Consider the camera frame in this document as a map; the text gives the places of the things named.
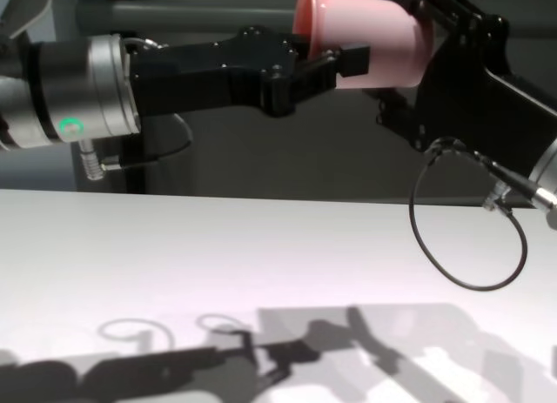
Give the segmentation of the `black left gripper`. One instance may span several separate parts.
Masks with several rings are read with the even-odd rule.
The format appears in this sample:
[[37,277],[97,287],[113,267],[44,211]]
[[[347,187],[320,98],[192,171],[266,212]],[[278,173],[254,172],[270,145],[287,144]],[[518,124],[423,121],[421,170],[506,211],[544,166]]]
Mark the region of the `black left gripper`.
[[308,37],[250,26],[226,40],[140,51],[131,90],[142,118],[230,106],[283,117],[334,90],[338,77],[366,75],[370,56],[353,44],[311,57]]

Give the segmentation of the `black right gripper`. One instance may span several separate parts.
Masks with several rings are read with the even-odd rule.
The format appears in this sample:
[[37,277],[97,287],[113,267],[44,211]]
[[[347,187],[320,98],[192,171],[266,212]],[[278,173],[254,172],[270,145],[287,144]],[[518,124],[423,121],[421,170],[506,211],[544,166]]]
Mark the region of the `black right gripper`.
[[[416,99],[429,139],[451,137],[527,178],[556,175],[556,99],[514,74],[509,23],[469,0],[392,0],[420,21],[451,30],[436,50]],[[414,108],[379,89],[376,122],[420,149]]]

